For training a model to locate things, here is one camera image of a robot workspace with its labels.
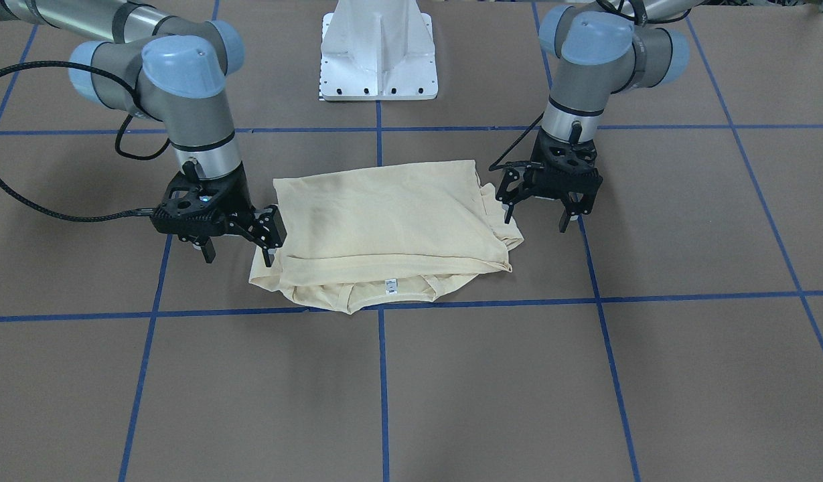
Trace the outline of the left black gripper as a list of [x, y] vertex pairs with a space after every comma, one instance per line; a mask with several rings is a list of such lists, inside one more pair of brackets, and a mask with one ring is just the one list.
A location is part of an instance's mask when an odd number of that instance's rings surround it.
[[559, 232], [565, 233], [577, 217], [591, 214], [602, 184], [594, 141], [580, 141], [582, 129], [570, 129], [566, 141], [540, 131], [528, 161], [503, 164], [505, 156], [530, 132], [525, 129], [495, 161], [495, 170], [505, 171], [495, 198], [504, 205], [506, 224], [512, 222], [515, 205], [531, 196], [561, 201], [564, 211]]

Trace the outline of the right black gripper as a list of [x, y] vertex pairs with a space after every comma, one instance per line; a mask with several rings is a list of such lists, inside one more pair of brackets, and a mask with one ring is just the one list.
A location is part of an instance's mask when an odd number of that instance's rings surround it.
[[216, 179], [200, 179], [195, 168], [186, 168], [167, 184], [150, 220], [158, 232], [197, 245], [206, 263], [216, 257], [212, 238], [230, 235], [257, 245], [270, 268], [286, 237], [279, 207], [258, 210], [252, 204], [242, 167]]

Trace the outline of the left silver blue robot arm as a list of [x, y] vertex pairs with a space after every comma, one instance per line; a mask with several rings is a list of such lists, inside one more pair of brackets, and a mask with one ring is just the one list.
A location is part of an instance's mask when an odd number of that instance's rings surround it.
[[505, 222], [530, 197], [563, 204], [561, 232], [592, 212], [602, 184], [594, 140], [608, 100], [673, 82], [684, 72], [690, 47], [683, 34], [666, 25], [696, 6], [696, 1], [595, 1], [548, 12], [538, 39], [558, 64], [548, 104], [534, 121], [539, 131], [530, 158], [497, 159], [489, 167], [504, 173], [495, 197], [505, 208]]

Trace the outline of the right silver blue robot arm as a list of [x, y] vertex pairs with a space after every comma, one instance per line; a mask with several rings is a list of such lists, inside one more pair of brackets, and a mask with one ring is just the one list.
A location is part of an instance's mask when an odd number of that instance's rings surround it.
[[33, 210], [67, 222], [148, 217], [215, 259], [213, 238], [237, 236], [257, 246], [265, 266], [285, 240], [279, 208], [253, 207], [226, 95], [226, 79], [244, 63], [242, 37], [219, 19], [194, 22], [136, 1], [0, 1], [0, 21], [51, 25], [86, 38], [68, 61], [36, 61], [0, 69], [0, 78], [31, 68], [67, 68], [87, 100], [127, 117], [163, 123], [164, 149], [179, 170], [154, 208], [108, 216], [66, 216], [29, 201], [0, 178], [0, 188]]

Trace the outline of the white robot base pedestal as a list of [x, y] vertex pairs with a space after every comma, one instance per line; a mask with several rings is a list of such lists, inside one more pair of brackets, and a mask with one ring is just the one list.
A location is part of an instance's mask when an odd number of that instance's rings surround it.
[[319, 97], [434, 100], [435, 34], [417, 1], [339, 1], [321, 21]]

